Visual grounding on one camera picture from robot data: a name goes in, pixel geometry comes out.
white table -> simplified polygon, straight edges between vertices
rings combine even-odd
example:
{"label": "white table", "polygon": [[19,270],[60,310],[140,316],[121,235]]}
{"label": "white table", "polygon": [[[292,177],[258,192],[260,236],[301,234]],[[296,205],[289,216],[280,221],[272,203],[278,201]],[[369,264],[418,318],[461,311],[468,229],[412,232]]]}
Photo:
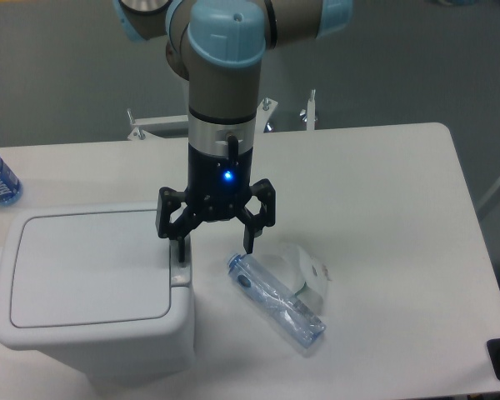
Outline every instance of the white table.
{"label": "white table", "polygon": [[[25,185],[0,208],[0,246],[21,209],[156,201],[183,189],[186,139],[0,149]],[[237,221],[192,234],[195,366],[169,377],[89,381],[0,345],[0,399],[424,398],[500,391],[485,343],[500,293],[448,130],[438,124],[259,135],[252,181],[277,189],[256,252],[303,245],[328,266],[327,331],[302,356],[229,282]]]}

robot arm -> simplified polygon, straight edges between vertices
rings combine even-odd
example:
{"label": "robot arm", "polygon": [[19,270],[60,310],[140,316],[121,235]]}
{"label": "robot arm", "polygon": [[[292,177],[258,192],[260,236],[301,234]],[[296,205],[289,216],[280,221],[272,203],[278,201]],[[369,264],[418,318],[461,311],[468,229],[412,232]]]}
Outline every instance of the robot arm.
{"label": "robot arm", "polygon": [[[167,59],[189,81],[187,188],[159,191],[157,232],[177,240],[202,222],[239,219],[244,247],[275,223],[272,184],[250,185],[261,60],[267,48],[343,28],[352,0],[114,0],[134,40],[169,36]],[[257,215],[246,204],[256,196]],[[183,203],[187,207],[171,222]]]}

bottle label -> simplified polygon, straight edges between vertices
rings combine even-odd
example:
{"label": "bottle label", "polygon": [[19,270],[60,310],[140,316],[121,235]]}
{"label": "bottle label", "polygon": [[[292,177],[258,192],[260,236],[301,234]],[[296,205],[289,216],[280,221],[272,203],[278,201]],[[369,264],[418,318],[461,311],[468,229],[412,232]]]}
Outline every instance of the bottle label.
{"label": "bottle label", "polygon": [[4,163],[0,162],[0,203],[6,202],[17,195],[20,182],[13,171]]}

